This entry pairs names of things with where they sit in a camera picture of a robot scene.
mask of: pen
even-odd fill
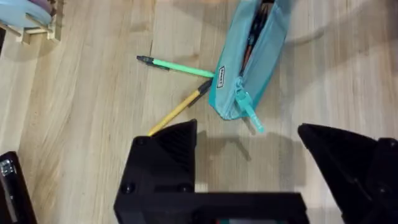
[[[165,61],[157,60],[157,59],[154,59],[151,57],[137,56],[137,59],[140,60],[141,62],[145,62],[147,65],[157,67],[157,68],[162,68],[162,69],[166,69],[166,70],[173,69],[173,70],[178,70],[181,72],[191,73],[194,75],[200,75],[200,76],[207,77],[207,78],[214,77],[213,72],[209,72],[206,70],[200,70],[197,68],[192,68],[192,67],[188,67],[188,66],[184,66],[184,65],[179,65],[176,63],[165,62]]]
[[[254,18],[254,21],[250,29],[248,45],[244,53],[241,73],[246,68],[246,64],[248,63],[254,45],[256,44],[257,39],[260,36],[261,30],[264,28],[266,24],[267,17],[268,17],[268,5],[265,1],[263,1],[260,6],[260,9],[257,12],[257,15]]]
[[[171,111],[163,120],[156,124],[149,132],[148,136],[154,135],[156,132],[160,131],[166,124],[168,124],[173,118],[180,114],[186,107],[192,105],[196,100],[203,96],[211,86],[211,80],[207,80],[204,84],[199,86],[191,95],[189,95],[182,103],[180,103],[173,111]]]

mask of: wood grain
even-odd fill
[[[62,41],[6,36],[0,56],[0,152],[17,151],[39,223],[116,223],[113,202],[133,137],[204,79],[136,55],[214,70],[237,0],[65,1]],[[313,223],[342,223],[301,123],[398,138],[398,3],[295,0],[280,63],[257,114],[198,120],[197,191],[303,194]]]

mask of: pencil case label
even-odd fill
[[[220,69],[218,69],[217,88],[222,88],[224,86],[224,74],[225,66],[222,66]]]

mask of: black device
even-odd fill
[[[347,224],[398,223],[398,142],[303,124],[303,143],[315,159]]]
[[[15,152],[0,156],[0,223],[36,224],[21,165]]]
[[[195,193],[196,137],[192,120],[133,140],[114,204],[120,224],[308,223],[297,193]]]
[[[308,223],[296,193],[193,192],[196,121],[133,140],[114,204],[120,224],[220,223],[276,220]],[[375,141],[335,128],[298,128],[346,224],[398,223],[398,142]]]

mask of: round object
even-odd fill
[[[51,22],[51,15],[40,6],[27,0],[0,0],[0,21],[6,25],[16,27],[37,27],[26,19],[26,14],[31,15],[43,25]]]

